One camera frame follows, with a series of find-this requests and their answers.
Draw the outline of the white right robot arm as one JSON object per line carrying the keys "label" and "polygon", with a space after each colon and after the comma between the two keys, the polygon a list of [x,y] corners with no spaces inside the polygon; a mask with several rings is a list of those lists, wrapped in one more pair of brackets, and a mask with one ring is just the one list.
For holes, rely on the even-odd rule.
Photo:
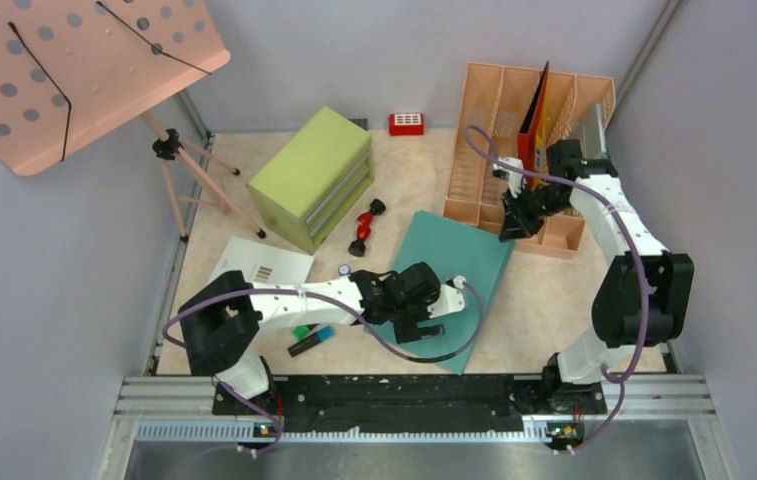
{"label": "white right robot arm", "polygon": [[543,404],[566,412],[581,385],[599,382],[624,358],[676,339],[683,331],[695,266],[647,228],[622,188],[608,154],[587,157],[577,140],[561,140],[545,154],[547,170],[533,173],[520,159],[499,157],[493,174],[507,181],[502,195],[502,240],[530,238],[545,220],[567,209],[585,220],[608,264],[591,306],[591,325],[547,366]]}

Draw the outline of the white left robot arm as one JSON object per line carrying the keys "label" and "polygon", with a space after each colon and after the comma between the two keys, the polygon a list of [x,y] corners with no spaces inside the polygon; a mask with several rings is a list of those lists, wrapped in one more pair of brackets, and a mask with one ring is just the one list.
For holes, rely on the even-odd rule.
{"label": "white left robot arm", "polygon": [[265,361],[250,350],[258,334],[309,324],[389,324],[396,343],[403,344],[443,334],[432,319],[465,307],[462,278],[443,282],[425,262],[402,272],[358,270],[297,285],[251,283],[232,270],[185,302],[175,323],[191,374],[224,381],[257,414],[275,397]]}

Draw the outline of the yellow plastic clip folder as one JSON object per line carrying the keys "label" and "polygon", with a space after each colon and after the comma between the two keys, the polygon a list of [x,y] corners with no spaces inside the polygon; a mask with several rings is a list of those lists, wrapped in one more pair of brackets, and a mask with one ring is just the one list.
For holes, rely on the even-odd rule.
{"label": "yellow plastic clip folder", "polygon": [[546,94],[549,80],[550,63],[546,62],[538,85],[531,133],[534,140],[532,167],[535,173],[542,173],[545,167],[545,124]]}

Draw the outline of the light blue hardcover book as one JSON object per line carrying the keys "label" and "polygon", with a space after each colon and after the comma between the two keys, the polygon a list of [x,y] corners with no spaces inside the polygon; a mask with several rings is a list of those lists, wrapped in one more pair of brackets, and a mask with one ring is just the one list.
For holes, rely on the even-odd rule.
{"label": "light blue hardcover book", "polygon": [[578,123],[575,134],[586,159],[609,158],[602,104],[596,103],[588,110]]}

